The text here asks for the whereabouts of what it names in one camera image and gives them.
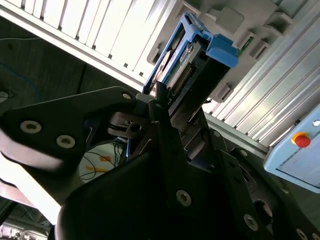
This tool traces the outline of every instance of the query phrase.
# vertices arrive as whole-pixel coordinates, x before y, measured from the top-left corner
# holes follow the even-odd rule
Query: screw
[[[253,216],[249,215],[249,214],[245,214],[243,216],[244,222],[245,224],[252,230],[252,231],[258,231],[259,226],[256,222],[256,220],[254,219]]]
[[[314,127],[319,127],[320,126],[320,120],[314,120],[313,121],[313,123],[312,123],[312,125],[314,126]]]
[[[305,235],[305,233],[300,228],[296,229],[296,233],[299,235],[299,237],[302,240],[308,240],[308,237]]]
[[[123,93],[122,96],[125,98],[125,99],[131,99],[131,96],[127,93]]]
[[[312,233],[312,237],[313,237],[314,240],[320,240],[320,236],[318,236],[315,233]]]
[[[218,133],[217,131],[214,131],[213,134],[214,134],[217,138],[220,138],[220,136],[221,136],[220,133]]]
[[[56,143],[64,149],[71,149],[76,144],[76,140],[72,136],[61,135],[56,139]]]
[[[36,121],[24,121],[20,124],[20,128],[27,134],[36,134],[41,131],[42,126]]]
[[[245,156],[245,157],[248,157],[248,153],[245,151],[245,150],[240,150],[240,153]]]
[[[191,205],[191,197],[190,197],[189,193],[187,193],[184,190],[178,190],[176,192],[176,199],[184,207],[189,207]]]

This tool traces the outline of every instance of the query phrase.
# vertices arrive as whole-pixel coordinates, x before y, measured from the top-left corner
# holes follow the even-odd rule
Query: control panel
[[[320,104],[270,151],[268,172],[320,193]]]

